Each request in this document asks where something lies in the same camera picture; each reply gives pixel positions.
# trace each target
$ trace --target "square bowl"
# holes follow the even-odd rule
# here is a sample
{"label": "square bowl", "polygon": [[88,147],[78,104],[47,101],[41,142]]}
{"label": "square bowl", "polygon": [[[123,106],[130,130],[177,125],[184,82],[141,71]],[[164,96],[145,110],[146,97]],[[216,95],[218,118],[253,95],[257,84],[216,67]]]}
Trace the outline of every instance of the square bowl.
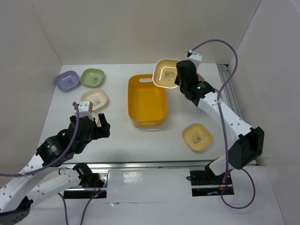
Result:
{"label": "square bowl", "polygon": [[182,137],[192,150],[202,151],[212,143],[210,132],[199,123],[194,123],[185,128]]}
{"label": "square bowl", "polygon": [[95,111],[106,105],[108,97],[102,89],[95,88],[85,92],[81,96],[81,101],[90,101],[93,104],[93,111]]}
{"label": "square bowl", "polygon": [[98,87],[104,78],[104,72],[101,69],[86,69],[81,78],[80,82],[86,87]]}
{"label": "square bowl", "polygon": [[93,118],[95,119],[95,122],[96,122],[96,124],[97,124],[97,127],[100,127],[100,126],[101,126],[101,123],[100,123],[98,114],[95,113],[95,112],[92,112],[92,116],[93,116]]}
{"label": "square bowl", "polygon": [[179,60],[162,59],[155,65],[152,80],[154,84],[161,88],[176,88],[177,77],[176,64]]}
{"label": "square bowl", "polygon": [[55,83],[62,91],[68,91],[79,85],[80,79],[75,71],[67,71],[55,78]]}

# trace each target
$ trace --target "white backdrop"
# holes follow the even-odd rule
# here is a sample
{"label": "white backdrop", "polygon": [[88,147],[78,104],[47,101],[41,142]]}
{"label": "white backdrop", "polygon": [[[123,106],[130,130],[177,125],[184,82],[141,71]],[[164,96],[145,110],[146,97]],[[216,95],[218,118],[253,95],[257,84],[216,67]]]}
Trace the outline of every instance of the white backdrop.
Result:
{"label": "white backdrop", "polygon": [[262,0],[238,48],[233,78],[243,118],[265,131],[262,160],[287,225],[300,221],[299,37],[295,2]]}
{"label": "white backdrop", "polygon": [[[212,38],[237,47],[261,0],[28,1],[62,64],[110,64],[184,59]],[[205,62],[232,56],[221,44],[201,52]]]}
{"label": "white backdrop", "polygon": [[0,171],[19,172],[36,152],[61,63],[25,1],[0,5]]}

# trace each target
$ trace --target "purple cable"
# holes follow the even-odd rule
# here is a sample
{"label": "purple cable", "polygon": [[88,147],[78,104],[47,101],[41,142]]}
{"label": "purple cable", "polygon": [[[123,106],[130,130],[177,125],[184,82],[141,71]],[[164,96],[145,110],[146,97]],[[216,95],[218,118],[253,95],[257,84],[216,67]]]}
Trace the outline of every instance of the purple cable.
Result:
{"label": "purple cable", "polygon": [[230,207],[230,208],[236,209],[236,210],[245,209],[245,208],[247,208],[248,206],[250,206],[250,205],[253,203],[253,201],[254,201],[254,199],[255,199],[255,195],[256,195],[256,189],[255,189],[255,185],[254,185],[254,181],[253,181],[252,177],[250,176],[250,174],[249,174],[246,170],[242,169],[242,171],[244,171],[244,172],[248,175],[248,177],[249,177],[250,180],[251,180],[252,186],[253,186],[253,197],[252,197],[251,201],[250,201],[247,205],[245,205],[245,206],[241,206],[241,207],[232,206],[232,205],[228,204],[227,202],[225,202],[224,197],[223,197],[223,193],[224,193],[228,188],[224,189],[224,190],[221,192],[221,198],[222,198],[222,201],[225,203],[225,205],[227,205],[227,206]]}
{"label": "purple cable", "polygon": [[[202,45],[204,45],[206,43],[209,43],[209,42],[221,42],[221,43],[227,45],[232,50],[232,52],[234,54],[234,57],[235,57],[235,66],[234,66],[232,74],[225,81],[225,83],[222,85],[222,87],[220,88],[219,92],[217,92],[217,101],[219,101],[219,99],[221,97],[222,90],[225,88],[225,86],[228,84],[228,82],[231,80],[231,78],[235,74],[235,71],[236,71],[236,69],[238,67],[239,60],[238,60],[238,55],[237,55],[235,49],[229,43],[227,43],[226,41],[220,40],[220,39],[211,39],[211,40],[204,41],[201,44],[197,45],[196,47],[192,48],[192,51],[196,50],[197,48],[199,48]],[[222,123],[222,127],[223,127],[224,143],[225,143],[226,170],[225,170],[225,176],[223,178],[223,183],[225,184],[226,180],[227,180],[227,177],[228,177],[228,174],[229,174],[229,172],[228,172],[228,164],[229,164],[229,161],[228,161],[228,141],[227,141],[227,133],[226,133],[226,128],[225,128],[225,120],[224,120],[222,108],[221,108],[220,103],[218,103],[217,105],[218,105],[219,112],[220,112],[220,118],[221,118],[221,123]]]}
{"label": "purple cable", "polygon": [[[234,49],[229,43],[227,43],[226,41],[220,40],[220,39],[211,39],[211,40],[204,41],[204,42],[202,42],[201,44],[197,45],[196,47],[192,48],[192,51],[196,50],[196,49],[199,48],[200,46],[202,46],[202,45],[204,45],[204,44],[206,44],[206,43],[209,43],[209,42],[221,42],[221,43],[227,45],[227,46],[232,50],[232,52],[233,52],[233,54],[234,54],[234,57],[235,57],[235,66],[234,66],[234,69],[233,69],[233,71],[232,71],[232,74],[231,74],[231,75],[229,76],[229,78],[224,82],[224,84],[222,85],[222,87],[220,88],[220,90],[219,90],[219,91],[216,90],[216,91],[217,91],[217,101],[219,101],[219,99],[220,99],[220,97],[221,97],[221,92],[222,92],[222,90],[224,89],[224,87],[228,84],[228,82],[231,80],[231,78],[232,78],[233,75],[235,74],[235,71],[236,71],[236,69],[237,69],[237,67],[238,67],[239,60],[238,60],[238,55],[237,55],[235,49]],[[225,176],[224,176],[222,182],[223,182],[223,183],[226,183],[228,174],[230,173],[230,172],[228,171],[228,164],[229,164],[229,160],[228,160],[228,141],[227,141],[227,133],[226,133],[226,127],[225,127],[225,120],[224,120],[224,116],[223,116],[221,104],[218,103],[217,106],[218,106],[218,109],[219,109],[219,112],[220,112],[220,118],[221,118],[221,123],[222,123],[222,128],[223,128],[223,136],[224,136],[224,144],[225,144],[225,158],[226,158]],[[252,197],[252,200],[251,200],[247,205],[242,206],[242,207],[231,206],[230,204],[228,204],[227,202],[225,202],[225,200],[223,199],[223,193],[224,193],[224,191],[225,191],[226,189],[224,189],[224,190],[221,192],[221,198],[222,198],[222,201],[223,201],[227,206],[229,206],[229,207],[231,207],[231,208],[233,208],[233,209],[237,209],[237,210],[239,210],[239,209],[244,209],[244,208],[248,207],[249,205],[252,204],[252,202],[253,202],[254,199],[255,199],[255,184],[254,184],[254,182],[253,182],[253,180],[252,180],[252,177],[250,176],[250,174],[249,174],[246,170],[244,170],[244,169],[242,169],[242,170],[249,176],[249,178],[250,178],[250,180],[251,180],[251,183],[252,183],[252,186],[253,186],[253,197]]]}
{"label": "purple cable", "polygon": [[[86,205],[85,205],[85,207],[84,207],[84,210],[83,210],[83,213],[82,213],[80,225],[83,224],[84,215],[85,215],[85,212],[86,212],[86,209],[87,209],[89,203],[94,199],[94,196],[95,196],[95,195],[98,195],[98,194],[100,194],[100,193],[102,193],[102,192],[104,192],[104,191],[99,191],[99,192],[95,193],[94,195],[92,195],[91,198],[89,199],[89,201],[86,203]],[[63,203],[64,203],[66,224],[69,225],[69,221],[68,221],[68,211],[67,211],[66,200],[65,200],[64,196],[62,196],[61,193],[58,193],[58,195],[61,197],[61,199],[62,199],[62,201],[63,201]]]}
{"label": "purple cable", "polygon": [[[37,170],[33,170],[33,171],[30,171],[30,172],[26,172],[25,175],[26,176],[29,176],[29,175],[33,175],[34,173],[37,173],[37,172],[40,172],[50,166],[53,166],[54,164],[56,164],[58,161],[60,161],[65,155],[66,153],[69,151],[69,149],[71,148],[75,138],[76,138],[76,135],[77,135],[77,131],[78,131],[78,128],[79,128],[79,110],[78,110],[78,105],[76,102],[73,102],[73,106],[75,107],[76,109],[76,126],[75,126],[75,130],[74,130],[74,133],[73,133],[73,136],[71,138],[71,141],[69,143],[69,145],[67,146],[66,150],[56,159],[54,160],[53,162],[45,165],[44,167],[42,168],[39,168]],[[9,173],[0,173],[0,176],[2,177],[22,177],[23,175],[20,174],[20,173],[13,173],[13,174],[9,174]]]}
{"label": "purple cable", "polygon": [[68,211],[67,211],[67,203],[66,203],[66,200],[65,200],[64,196],[62,196],[61,193],[58,193],[58,195],[61,197],[62,201],[64,202],[66,224],[69,225],[69,221],[68,221]]}

